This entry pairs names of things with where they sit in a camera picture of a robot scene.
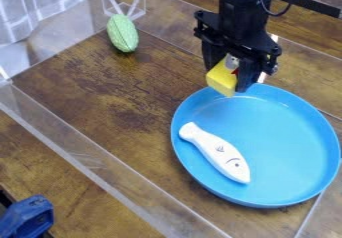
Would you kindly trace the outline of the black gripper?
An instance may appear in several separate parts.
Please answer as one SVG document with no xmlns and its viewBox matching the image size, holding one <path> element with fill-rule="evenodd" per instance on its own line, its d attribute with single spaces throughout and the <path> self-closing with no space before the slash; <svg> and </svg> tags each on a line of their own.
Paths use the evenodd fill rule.
<svg viewBox="0 0 342 238">
<path fill-rule="evenodd" d="M 199 10 L 193 17 L 193 35 L 201 40 L 207 70 L 229 53 L 239 58 L 236 92 L 244 92 L 257 81 L 260 72 L 276 70 L 280 47 L 265 33 L 271 0 L 219 0 L 216 13 Z"/>
</svg>

